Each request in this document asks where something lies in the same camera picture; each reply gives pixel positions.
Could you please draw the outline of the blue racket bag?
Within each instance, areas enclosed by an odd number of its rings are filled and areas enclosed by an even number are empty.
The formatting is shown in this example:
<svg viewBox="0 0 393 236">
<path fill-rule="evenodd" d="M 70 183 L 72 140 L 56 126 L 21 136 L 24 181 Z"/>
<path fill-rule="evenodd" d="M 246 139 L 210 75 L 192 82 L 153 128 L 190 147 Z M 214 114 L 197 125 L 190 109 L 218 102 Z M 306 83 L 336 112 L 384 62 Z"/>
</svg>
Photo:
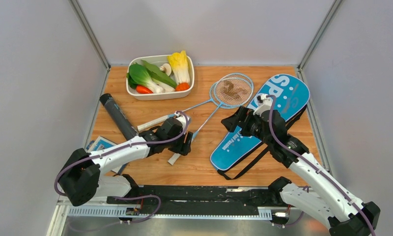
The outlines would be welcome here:
<svg viewBox="0 0 393 236">
<path fill-rule="evenodd" d="M 268 79 L 248 103 L 248 108 L 256 109 L 259 106 L 257 97 L 263 94 L 276 96 L 275 109 L 285 119 L 287 128 L 290 128 L 300 119 L 306 110 L 310 98 L 310 91 L 307 85 L 299 78 L 288 74 L 278 74 Z M 244 175 L 269 151 L 266 147 L 235 177 L 227 176 L 226 172 L 229 169 L 243 161 L 263 145 L 261 140 L 255 137 L 241 136 L 240 130 L 240 127 L 236 127 L 234 132 L 227 133 L 210 156 L 210 162 L 217 173 L 227 180 L 234 180 Z"/>
</svg>

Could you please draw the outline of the black shuttlecock tube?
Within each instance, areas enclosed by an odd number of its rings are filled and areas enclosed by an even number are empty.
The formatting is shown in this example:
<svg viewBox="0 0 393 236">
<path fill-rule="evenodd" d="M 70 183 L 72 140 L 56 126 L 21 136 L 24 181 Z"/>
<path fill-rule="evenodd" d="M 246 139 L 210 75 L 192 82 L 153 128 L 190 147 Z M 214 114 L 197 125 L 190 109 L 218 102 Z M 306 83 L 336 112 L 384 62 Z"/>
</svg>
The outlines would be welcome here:
<svg viewBox="0 0 393 236">
<path fill-rule="evenodd" d="M 138 135 L 137 130 L 127 119 L 110 93 L 102 94 L 99 100 L 127 141 Z"/>
</svg>

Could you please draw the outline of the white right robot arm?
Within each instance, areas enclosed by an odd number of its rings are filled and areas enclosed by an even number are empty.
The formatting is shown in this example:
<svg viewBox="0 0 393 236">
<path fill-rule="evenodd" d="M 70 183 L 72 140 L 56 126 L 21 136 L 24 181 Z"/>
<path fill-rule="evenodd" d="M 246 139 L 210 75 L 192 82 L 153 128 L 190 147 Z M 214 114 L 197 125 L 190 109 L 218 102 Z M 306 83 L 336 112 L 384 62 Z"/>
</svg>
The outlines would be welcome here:
<svg viewBox="0 0 393 236">
<path fill-rule="evenodd" d="M 288 133 L 288 125 L 277 110 L 261 113 L 241 106 L 222 119 L 228 132 L 240 127 L 242 136 L 253 136 L 265 143 L 272 155 L 296 173 L 315 191 L 299 190 L 289 179 L 280 177 L 270 184 L 269 201 L 295 206 L 324 225 L 332 236 L 373 236 L 380 216 L 374 202 L 363 202 L 331 176 L 309 149 Z"/>
</svg>

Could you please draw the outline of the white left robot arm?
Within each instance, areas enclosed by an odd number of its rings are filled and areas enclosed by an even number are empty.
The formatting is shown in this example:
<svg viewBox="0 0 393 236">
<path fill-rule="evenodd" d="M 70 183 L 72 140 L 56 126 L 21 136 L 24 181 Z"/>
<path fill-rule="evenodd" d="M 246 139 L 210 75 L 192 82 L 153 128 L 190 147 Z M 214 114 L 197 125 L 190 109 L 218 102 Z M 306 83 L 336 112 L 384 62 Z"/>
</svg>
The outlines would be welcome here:
<svg viewBox="0 0 393 236">
<path fill-rule="evenodd" d="M 134 203 L 139 191 L 132 186 L 133 182 L 124 176 L 106 174 L 123 164 L 161 153 L 166 148 L 187 155 L 193 136 L 187 131 L 190 123 L 191 118 L 182 114 L 116 146 L 91 152 L 83 148 L 73 151 L 55 179 L 55 191 L 67 197 L 75 207 L 94 197 L 120 197 L 127 204 Z"/>
</svg>

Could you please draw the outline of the orange carrot toy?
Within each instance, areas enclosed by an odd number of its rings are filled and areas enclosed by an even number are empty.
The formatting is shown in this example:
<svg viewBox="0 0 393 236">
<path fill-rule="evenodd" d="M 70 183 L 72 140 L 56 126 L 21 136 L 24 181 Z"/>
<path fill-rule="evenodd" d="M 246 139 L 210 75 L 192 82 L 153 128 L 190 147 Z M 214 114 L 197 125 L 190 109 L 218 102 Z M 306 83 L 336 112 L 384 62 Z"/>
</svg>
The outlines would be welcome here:
<svg viewBox="0 0 393 236">
<path fill-rule="evenodd" d="M 186 91 L 190 88 L 190 84 L 189 83 L 179 83 L 176 88 L 175 91 Z"/>
</svg>

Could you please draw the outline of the green leaf vegetable toy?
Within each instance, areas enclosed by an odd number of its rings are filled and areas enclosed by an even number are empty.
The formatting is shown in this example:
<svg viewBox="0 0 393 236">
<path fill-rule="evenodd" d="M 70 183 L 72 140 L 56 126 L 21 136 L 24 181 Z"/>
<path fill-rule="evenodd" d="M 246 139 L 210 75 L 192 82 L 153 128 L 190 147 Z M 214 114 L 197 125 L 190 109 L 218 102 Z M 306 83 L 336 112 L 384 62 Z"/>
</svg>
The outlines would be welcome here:
<svg viewBox="0 0 393 236">
<path fill-rule="evenodd" d="M 173 90 L 175 90 L 176 82 L 170 76 L 167 76 L 164 72 L 160 71 L 158 66 L 151 64 L 145 60 L 141 60 L 141 62 L 143 66 L 147 69 L 147 71 L 149 72 L 152 78 L 166 85 L 169 85 L 170 87 L 173 88 Z"/>
</svg>

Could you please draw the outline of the red pepper toy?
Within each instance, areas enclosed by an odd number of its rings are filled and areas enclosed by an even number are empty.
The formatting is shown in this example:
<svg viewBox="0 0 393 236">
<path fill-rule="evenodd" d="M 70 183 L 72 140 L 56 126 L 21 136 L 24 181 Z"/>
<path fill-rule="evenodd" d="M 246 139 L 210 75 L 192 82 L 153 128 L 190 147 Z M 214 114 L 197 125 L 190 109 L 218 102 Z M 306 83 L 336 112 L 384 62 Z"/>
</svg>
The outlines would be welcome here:
<svg viewBox="0 0 393 236">
<path fill-rule="evenodd" d="M 139 94 L 152 94 L 153 91 L 145 86 L 137 85 L 135 88 L 136 92 Z"/>
</svg>

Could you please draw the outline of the beige mushroom toy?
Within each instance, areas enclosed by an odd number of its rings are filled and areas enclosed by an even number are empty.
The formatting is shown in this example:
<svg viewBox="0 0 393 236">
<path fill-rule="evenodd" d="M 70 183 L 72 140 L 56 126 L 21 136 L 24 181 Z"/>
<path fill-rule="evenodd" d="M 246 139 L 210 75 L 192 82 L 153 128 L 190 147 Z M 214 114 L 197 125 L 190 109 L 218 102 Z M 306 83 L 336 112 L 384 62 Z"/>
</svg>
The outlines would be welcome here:
<svg viewBox="0 0 393 236">
<path fill-rule="evenodd" d="M 167 76 L 170 76 L 172 73 L 172 68 L 169 63 L 164 63 L 159 67 L 160 71 L 164 72 Z"/>
</svg>

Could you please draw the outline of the blue book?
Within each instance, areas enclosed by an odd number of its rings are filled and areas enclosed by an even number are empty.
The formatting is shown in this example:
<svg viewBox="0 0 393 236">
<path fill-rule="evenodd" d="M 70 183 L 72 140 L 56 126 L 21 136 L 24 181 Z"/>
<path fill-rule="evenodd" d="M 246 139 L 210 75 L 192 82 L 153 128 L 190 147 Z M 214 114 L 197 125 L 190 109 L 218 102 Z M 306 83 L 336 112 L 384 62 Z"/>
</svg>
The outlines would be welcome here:
<svg viewBox="0 0 393 236">
<path fill-rule="evenodd" d="M 102 136 L 98 136 L 95 140 L 90 141 L 90 143 L 86 146 L 86 151 L 91 152 L 91 151 L 98 151 L 106 148 L 111 148 L 113 146 L 116 146 L 117 144 L 110 141 L 109 139 L 106 139 Z M 120 167 L 112 169 L 112 172 L 114 172 L 117 175 L 121 175 L 126 168 L 127 164 L 123 164 Z"/>
</svg>

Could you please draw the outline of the green bok choy toy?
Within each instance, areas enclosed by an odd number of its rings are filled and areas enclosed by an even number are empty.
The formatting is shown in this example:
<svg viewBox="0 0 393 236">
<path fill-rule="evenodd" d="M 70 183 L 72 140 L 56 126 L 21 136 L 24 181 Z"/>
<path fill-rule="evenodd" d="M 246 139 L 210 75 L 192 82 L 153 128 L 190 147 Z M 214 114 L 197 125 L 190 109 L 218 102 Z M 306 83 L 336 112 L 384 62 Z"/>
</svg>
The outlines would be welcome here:
<svg viewBox="0 0 393 236">
<path fill-rule="evenodd" d="M 157 85 L 147 69 L 140 64 L 134 63 L 128 68 L 127 81 L 131 88 L 138 90 L 139 86 L 146 87 L 152 93 L 163 93 L 165 90 Z"/>
</svg>

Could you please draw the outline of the yellow cabbage toy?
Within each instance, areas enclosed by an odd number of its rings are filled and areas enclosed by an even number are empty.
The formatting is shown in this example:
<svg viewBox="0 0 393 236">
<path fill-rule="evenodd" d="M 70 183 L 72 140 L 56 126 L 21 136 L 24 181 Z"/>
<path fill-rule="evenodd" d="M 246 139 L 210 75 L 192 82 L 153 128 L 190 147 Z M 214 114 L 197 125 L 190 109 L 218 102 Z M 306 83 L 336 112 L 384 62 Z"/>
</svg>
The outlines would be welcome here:
<svg viewBox="0 0 393 236">
<path fill-rule="evenodd" d="M 176 83 L 179 84 L 189 84 L 189 62 L 186 51 L 175 52 L 167 56 L 168 63 L 170 64 Z"/>
</svg>

